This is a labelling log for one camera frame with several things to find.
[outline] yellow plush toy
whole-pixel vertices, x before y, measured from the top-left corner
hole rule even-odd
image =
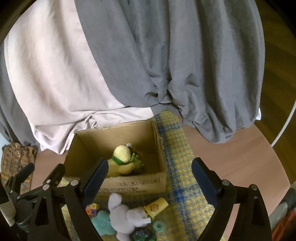
[[[119,177],[134,172],[140,172],[142,162],[136,152],[131,152],[129,147],[120,145],[115,148],[113,156],[108,160],[109,172],[107,177]]]

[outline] white plush toy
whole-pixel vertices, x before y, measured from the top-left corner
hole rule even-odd
[[[110,224],[117,231],[119,241],[131,241],[129,235],[135,228],[145,227],[151,220],[143,207],[129,209],[121,201],[122,197],[117,193],[112,193],[109,197]]]

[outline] wooden floor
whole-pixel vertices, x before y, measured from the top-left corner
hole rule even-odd
[[[256,0],[262,20],[266,58],[260,108],[255,125],[272,143],[296,99],[296,39],[281,17],[264,0]],[[290,183],[296,180],[296,113],[274,150]]]

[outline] cardboard box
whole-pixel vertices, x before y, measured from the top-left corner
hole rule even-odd
[[[129,195],[164,192],[166,167],[162,139],[152,120],[133,121],[106,128],[78,131],[65,160],[65,178],[79,179],[96,161],[110,159],[119,145],[131,143],[138,152],[144,169],[139,175],[106,178],[99,195],[128,193]]]

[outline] teal ring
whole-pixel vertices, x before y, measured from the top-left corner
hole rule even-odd
[[[163,221],[156,221],[153,223],[153,228],[156,232],[163,232],[166,230],[166,224]]]

